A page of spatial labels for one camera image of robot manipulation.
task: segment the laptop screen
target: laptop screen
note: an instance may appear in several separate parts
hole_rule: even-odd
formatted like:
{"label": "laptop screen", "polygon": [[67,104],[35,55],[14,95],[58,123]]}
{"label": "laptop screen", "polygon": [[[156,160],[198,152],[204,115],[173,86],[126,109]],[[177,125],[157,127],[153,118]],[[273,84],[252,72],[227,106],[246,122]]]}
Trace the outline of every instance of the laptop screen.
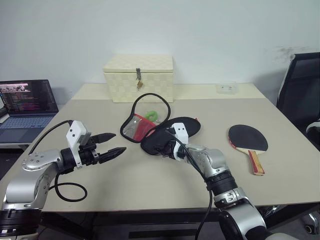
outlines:
{"label": "laptop screen", "polygon": [[58,112],[48,80],[0,81],[0,96],[10,115]]}

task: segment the box lid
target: box lid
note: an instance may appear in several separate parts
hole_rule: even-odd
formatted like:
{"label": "box lid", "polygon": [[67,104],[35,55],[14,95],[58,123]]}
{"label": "box lid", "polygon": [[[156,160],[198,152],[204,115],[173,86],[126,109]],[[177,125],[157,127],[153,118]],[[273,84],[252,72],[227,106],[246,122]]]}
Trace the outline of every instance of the box lid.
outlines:
{"label": "box lid", "polygon": [[172,73],[170,55],[115,55],[104,67],[105,73]]}

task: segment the ping pong paddle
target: ping pong paddle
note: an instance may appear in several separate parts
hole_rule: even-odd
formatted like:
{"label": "ping pong paddle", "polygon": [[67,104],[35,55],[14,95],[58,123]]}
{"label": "ping pong paddle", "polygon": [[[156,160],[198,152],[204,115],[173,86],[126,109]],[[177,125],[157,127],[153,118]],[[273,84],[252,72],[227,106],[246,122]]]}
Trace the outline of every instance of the ping pong paddle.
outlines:
{"label": "ping pong paddle", "polygon": [[249,155],[253,174],[263,176],[265,171],[259,162],[258,154],[267,151],[268,142],[262,133],[251,126],[240,124],[230,127],[228,137],[233,148]]}

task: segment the wooden paddle handle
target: wooden paddle handle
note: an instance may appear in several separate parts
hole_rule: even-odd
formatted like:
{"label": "wooden paddle handle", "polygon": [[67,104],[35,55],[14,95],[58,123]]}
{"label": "wooden paddle handle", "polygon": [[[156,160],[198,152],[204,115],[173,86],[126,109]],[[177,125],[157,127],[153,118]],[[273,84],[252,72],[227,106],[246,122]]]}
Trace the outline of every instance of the wooden paddle handle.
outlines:
{"label": "wooden paddle handle", "polygon": [[259,162],[259,158],[256,151],[249,150],[249,156],[252,163],[253,174],[256,176],[265,175],[265,171]]}

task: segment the white wall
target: white wall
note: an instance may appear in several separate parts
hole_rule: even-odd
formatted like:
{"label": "white wall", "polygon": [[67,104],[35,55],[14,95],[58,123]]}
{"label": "white wall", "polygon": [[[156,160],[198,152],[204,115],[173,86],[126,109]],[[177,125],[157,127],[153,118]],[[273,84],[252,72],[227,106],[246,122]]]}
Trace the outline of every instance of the white wall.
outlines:
{"label": "white wall", "polygon": [[0,0],[0,81],[57,102],[113,54],[169,54],[175,83],[254,82],[273,102],[292,53],[320,50],[319,0]]}

